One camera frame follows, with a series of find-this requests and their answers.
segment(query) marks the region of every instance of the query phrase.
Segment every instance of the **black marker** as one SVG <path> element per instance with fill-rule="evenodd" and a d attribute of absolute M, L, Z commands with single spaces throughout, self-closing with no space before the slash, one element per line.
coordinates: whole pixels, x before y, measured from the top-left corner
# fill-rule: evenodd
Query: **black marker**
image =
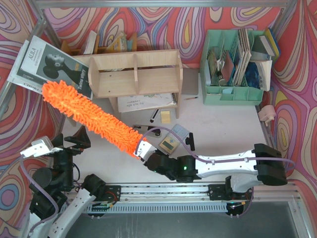
<path fill-rule="evenodd" d="M 150 123 L 153 123 L 153 122 L 155 121 L 155 119 L 156 119 L 156 117 L 158 116 L 159 112 L 160 112 L 160 109 L 156 109 L 156 110 L 153 112 L 153 114 L 152 114 L 152 116 L 151 116 L 151 119 L 150 119 Z"/>

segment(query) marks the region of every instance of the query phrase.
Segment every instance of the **calculator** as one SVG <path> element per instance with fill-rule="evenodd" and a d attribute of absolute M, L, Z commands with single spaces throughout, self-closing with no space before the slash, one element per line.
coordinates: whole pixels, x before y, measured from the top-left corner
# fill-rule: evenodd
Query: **calculator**
<path fill-rule="evenodd" d="M 186 130 L 184 127 L 180 126 L 179 124 L 176 124 L 173 127 L 172 131 L 175 132 L 182 140 L 184 140 L 189 134 L 189 131 Z M 170 155 L 174 152 L 174 150 L 178 147 L 179 144 L 179 140 L 170 132 L 159 144 L 159 146 Z"/>

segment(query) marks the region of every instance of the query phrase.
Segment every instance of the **green desk organizer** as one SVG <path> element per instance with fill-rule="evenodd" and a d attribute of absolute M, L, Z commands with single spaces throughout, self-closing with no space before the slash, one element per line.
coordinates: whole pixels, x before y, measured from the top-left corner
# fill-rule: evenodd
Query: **green desk organizer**
<path fill-rule="evenodd" d="M 250 48 L 252 49 L 254 37 L 263 35 L 264 31 L 248 30 Z M 249 87 L 245 77 L 241 86 L 206 86 L 205 62 L 213 47 L 219 47 L 218 57 L 221 51 L 227 50 L 234 57 L 238 46 L 238 30 L 208 30 L 203 55 L 200 62 L 200 78 L 202 82 L 203 101 L 206 105 L 259 105 L 262 101 L 263 90 Z M 231 94 L 223 94 L 223 90 L 231 88 Z"/>

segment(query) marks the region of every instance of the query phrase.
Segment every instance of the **pen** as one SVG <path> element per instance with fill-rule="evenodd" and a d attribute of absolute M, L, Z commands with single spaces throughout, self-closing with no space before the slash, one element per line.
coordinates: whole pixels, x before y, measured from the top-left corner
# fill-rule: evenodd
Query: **pen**
<path fill-rule="evenodd" d="M 155 119 L 157 118 L 159 112 L 160 112 L 160 109 L 154 110 L 154 112 L 153 112 L 153 114 L 151 116 L 151 119 L 150 119 L 150 123 L 153 123 L 155 121 Z"/>
<path fill-rule="evenodd" d="M 185 100 L 190 100 L 190 99 L 195 99 L 195 98 L 198 98 L 198 97 L 185 98 Z"/>

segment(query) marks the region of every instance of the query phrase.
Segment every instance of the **patterned wallpaper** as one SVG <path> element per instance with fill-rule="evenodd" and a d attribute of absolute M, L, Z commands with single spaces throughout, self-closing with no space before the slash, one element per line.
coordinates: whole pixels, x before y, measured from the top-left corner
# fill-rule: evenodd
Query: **patterned wallpaper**
<path fill-rule="evenodd" d="M 307 93 L 308 88 L 312 91 L 312 85 L 316 86 L 316 80 L 311 80 L 316 67 L 316 49 L 309 39 L 309 36 L 316 39 L 313 37 L 316 30 L 316 25 L 313 27 L 316 23 L 316 1 L 303 1 L 299 2 L 295 15 L 289 22 L 289 25 L 296 26 L 299 33 L 297 34 L 294 28 L 285 27 L 283 34 L 280 35 L 282 56 L 275 66 L 272 96 L 266 98 L 268 102 L 274 102 L 278 111 L 272 130 L 279 149 L 285 157 L 301 161 L 297 165 L 297 170 L 290 176 L 296 179 L 313 213 L 313 209 L 316 209 L 316 187 L 308 181 L 310 177 L 307 173 L 315 176 L 312 172 L 316 171 L 316 168 L 312 168 L 316 167 L 313 160 L 316 158 L 316 146 L 306 146 L 303 151 L 301 141 L 308 141 L 307 145 L 316 144 L 313 140 L 315 134 L 310 136 L 307 133 L 308 139 L 304 140 L 305 128 L 312 130 L 316 121 L 313 116 L 315 114 L 312 114 L 314 101 L 310 99 L 315 98 L 316 92 L 313 90 L 313 94 Z M 0 0 L 0 6 L 2 86 L 18 49 L 34 26 L 35 20 L 23 0 Z M 79 48 L 83 44 L 89 30 L 95 30 L 100 34 L 100 46 L 108 45 L 120 31 L 124 31 L 128 37 L 133 32 L 138 32 L 138 50 L 178 48 L 183 63 L 188 67 L 199 66 L 207 29 L 236 29 L 248 26 L 255 30 L 263 30 L 272 25 L 278 13 L 279 8 L 260 7 L 46 10 L 59 37 L 73 48 Z M 16 161 L 17 152 L 36 137 L 45 134 L 53 137 L 57 133 L 60 120 L 60 114 L 43 103 L 39 95 L 22 88 L 17 89 L 5 119 L 0 122 L 0 213 L 4 212 L 0 219 L 0 237 L 18 235 L 23 209 L 30 199 L 30 190 L 26 186 L 28 182 L 21 175 Z M 33 172 L 39 166 L 43 166 L 45 160 L 31 158 L 25 163 L 28 171 Z"/>
<path fill-rule="evenodd" d="M 297 163 L 288 176 L 300 187 L 317 234 L 317 0 L 298 0 L 278 38 L 282 54 L 265 102 L 275 106 L 271 130 L 278 150 Z"/>
<path fill-rule="evenodd" d="M 35 24 L 26 0 L 0 0 L 0 88 Z M 44 135 L 55 137 L 60 113 L 34 92 L 17 87 L 0 121 L 0 237 L 17 237 L 31 192 L 17 158 L 19 151 Z M 43 158 L 25 160 L 33 173 L 45 166 Z"/>

